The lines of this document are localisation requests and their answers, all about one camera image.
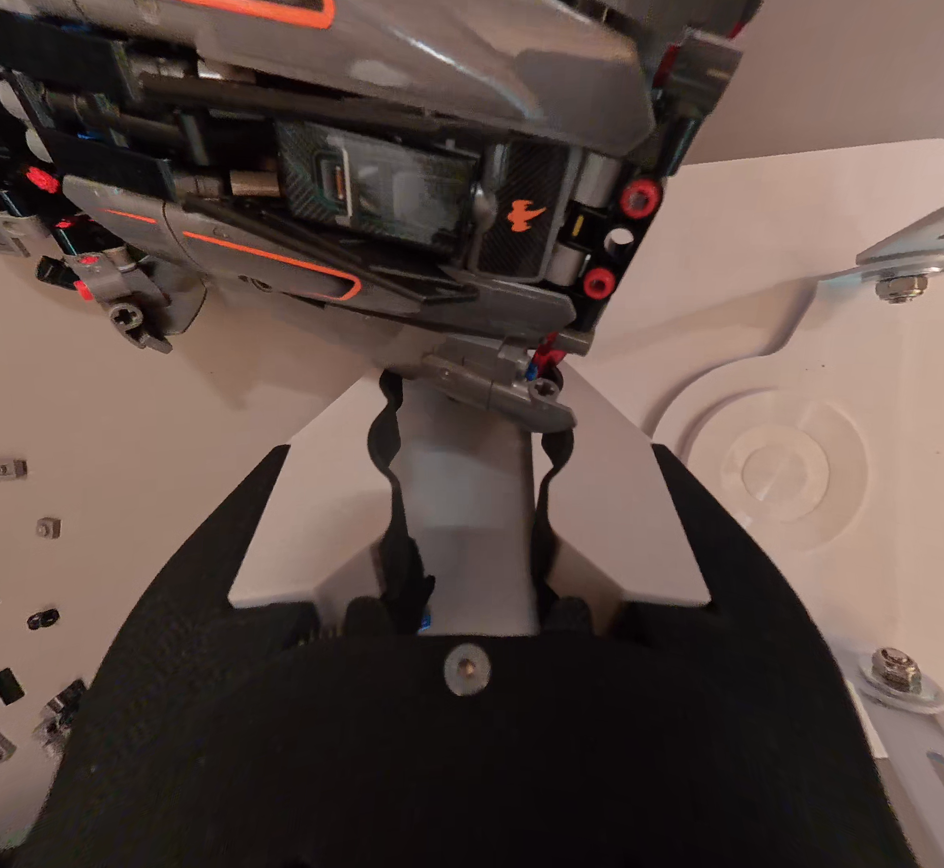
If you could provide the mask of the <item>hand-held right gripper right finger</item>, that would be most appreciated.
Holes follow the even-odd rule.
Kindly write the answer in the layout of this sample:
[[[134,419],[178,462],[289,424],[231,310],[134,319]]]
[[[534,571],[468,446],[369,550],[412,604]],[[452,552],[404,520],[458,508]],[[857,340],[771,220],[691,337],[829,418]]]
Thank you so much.
[[[710,602],[650,439],[573,367],[560,400],[576,426],[531,436],[530,571],[540,626],[584,613],[605,634],[630,602]]]

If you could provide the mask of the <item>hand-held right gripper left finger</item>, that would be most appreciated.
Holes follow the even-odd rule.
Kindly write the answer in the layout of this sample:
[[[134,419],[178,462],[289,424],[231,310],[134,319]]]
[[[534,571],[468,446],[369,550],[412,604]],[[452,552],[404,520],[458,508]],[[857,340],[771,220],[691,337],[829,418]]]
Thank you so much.
[[[421,628],[434,587],[393,470],[402,378],[367,372],[289,442],[229,593],[250,609],[310,603],[338,626],[348,603],[379,599],[395,631]]]

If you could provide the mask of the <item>grey lego car model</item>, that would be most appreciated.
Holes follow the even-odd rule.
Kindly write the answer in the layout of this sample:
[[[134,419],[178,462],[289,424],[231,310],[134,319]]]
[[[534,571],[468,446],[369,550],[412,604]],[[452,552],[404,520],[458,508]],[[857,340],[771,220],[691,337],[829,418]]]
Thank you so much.
[[[168,354],[215,284],[533,433],[765,0],[2,0],[2,255]]]

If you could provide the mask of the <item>cluster of small lego parts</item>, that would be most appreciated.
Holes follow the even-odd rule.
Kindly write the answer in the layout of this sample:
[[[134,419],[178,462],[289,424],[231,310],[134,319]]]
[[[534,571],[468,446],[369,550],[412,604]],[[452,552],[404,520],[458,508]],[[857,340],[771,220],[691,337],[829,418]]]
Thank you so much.
[[[51,756],[63,752],[87,689],[85,681],[77,678],[41,709],[40,721],[33,736]]]

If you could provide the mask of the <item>round translucent disc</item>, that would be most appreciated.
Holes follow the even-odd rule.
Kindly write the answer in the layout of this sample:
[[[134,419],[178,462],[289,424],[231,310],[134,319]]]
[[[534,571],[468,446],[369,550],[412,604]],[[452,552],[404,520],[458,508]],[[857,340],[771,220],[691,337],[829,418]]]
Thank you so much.
[[[856,426],[827,402],[785,389],[742,392],[708,411],[683,460],[769,554],[836,540],[865,501],[868,460]]]

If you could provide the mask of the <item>steel bolt with washer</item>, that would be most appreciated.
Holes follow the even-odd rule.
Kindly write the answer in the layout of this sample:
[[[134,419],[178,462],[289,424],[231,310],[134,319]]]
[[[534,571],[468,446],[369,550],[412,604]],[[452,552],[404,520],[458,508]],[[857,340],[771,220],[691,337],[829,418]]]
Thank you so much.
[[[881,647],[858,657],[865,695],[888,708],[921,716],[943,712],[942,687],[925,676],[907,653]]]

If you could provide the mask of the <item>steel bracket strip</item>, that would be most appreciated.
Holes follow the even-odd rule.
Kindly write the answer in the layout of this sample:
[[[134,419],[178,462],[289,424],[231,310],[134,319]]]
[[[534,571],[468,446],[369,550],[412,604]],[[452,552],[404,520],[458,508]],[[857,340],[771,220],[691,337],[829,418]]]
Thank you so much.
[[[851,269],[823,276],[818,289],[852,294],[870,286],[880,301],[909,303],[943,275],[943,209],[861,251]]]

